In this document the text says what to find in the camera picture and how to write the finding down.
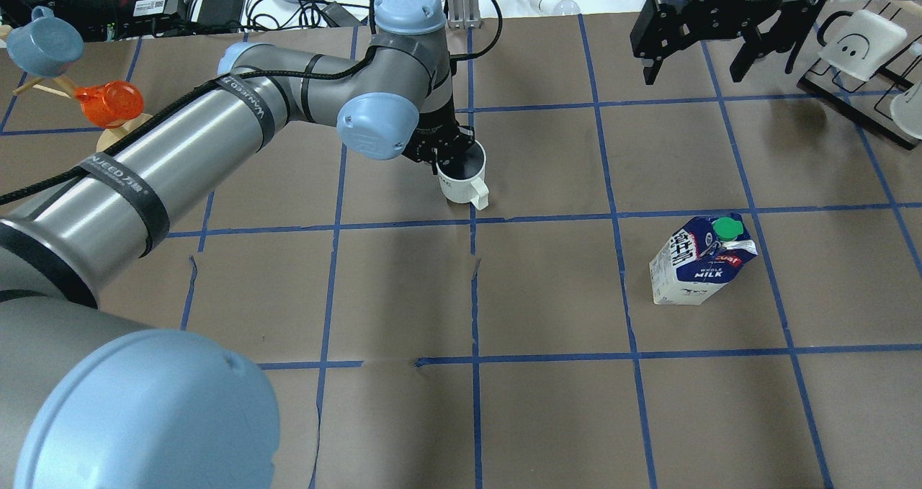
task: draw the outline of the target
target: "green cap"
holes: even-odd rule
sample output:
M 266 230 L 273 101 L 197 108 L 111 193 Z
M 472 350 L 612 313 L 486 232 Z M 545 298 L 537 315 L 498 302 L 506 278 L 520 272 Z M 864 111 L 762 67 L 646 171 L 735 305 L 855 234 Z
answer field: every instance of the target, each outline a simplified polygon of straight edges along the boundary
M 733 217 L 721 217 L 714 221 L 714 231 L 721 241 L 733 241 L 743 233 L 743 223 Z

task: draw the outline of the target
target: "blue mug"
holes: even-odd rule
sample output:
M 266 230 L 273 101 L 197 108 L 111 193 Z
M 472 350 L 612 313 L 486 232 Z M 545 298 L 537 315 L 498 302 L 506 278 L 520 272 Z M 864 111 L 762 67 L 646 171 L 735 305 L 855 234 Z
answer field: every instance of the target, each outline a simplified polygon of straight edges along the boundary
M 30 75 L 55 78 L 83 56 L 83 38 L 75 27 L 57 19 L 52 9 L 36 6 L 32 22 L 6 37 L 6 50 L 16 66 Z

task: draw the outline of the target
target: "red cup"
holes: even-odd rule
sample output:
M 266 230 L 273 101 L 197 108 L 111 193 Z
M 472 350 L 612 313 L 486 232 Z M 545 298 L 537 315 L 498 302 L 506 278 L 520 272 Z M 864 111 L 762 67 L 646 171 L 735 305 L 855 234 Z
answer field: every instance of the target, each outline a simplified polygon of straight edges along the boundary
M 144 111 L 141 91 L 125 80 L 113 80 L 102 86 L 77 88 L 73 93 L 80 102 L 83 115 L 97 127 L 122 127 Z

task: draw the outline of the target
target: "white mug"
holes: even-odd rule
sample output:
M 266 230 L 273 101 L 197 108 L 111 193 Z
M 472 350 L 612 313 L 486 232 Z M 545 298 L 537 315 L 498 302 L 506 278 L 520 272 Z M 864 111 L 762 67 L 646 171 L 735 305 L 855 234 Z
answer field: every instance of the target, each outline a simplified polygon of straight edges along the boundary
M 896 127 L 913 138 L 922 139 L 922 82 L 919 82 L 909 91 L 897 95 L 890 102 L 890 115 Z
M 445 164 L 436 163 L 442 194 L 455 203 L 471 203 L 477 210 L 490 204 L 490 190 L 483 178 L 487 170 L 487 153 L 475 141 L 461 157 Z
M 842 30 L 829 39 L 825 39 L 826 30 L 834 20 L 849 16 Z M 829 16 L 818 34 L 820 58 L 861 80 L 869 81 L 887 59 L 896 53 L 897 48 L 906 39 L 906 30 L 900 25 L 867 10 L 855 13 L 841 11 Z

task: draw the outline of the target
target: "blue and white carton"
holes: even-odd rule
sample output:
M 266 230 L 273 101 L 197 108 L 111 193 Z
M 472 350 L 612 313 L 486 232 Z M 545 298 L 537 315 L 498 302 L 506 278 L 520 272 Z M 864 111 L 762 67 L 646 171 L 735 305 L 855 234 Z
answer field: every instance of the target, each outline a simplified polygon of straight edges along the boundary
M 650 261 L 653 302 L 701 305 L 755 256 L 755 243 L 740 214 L 694 217 Z

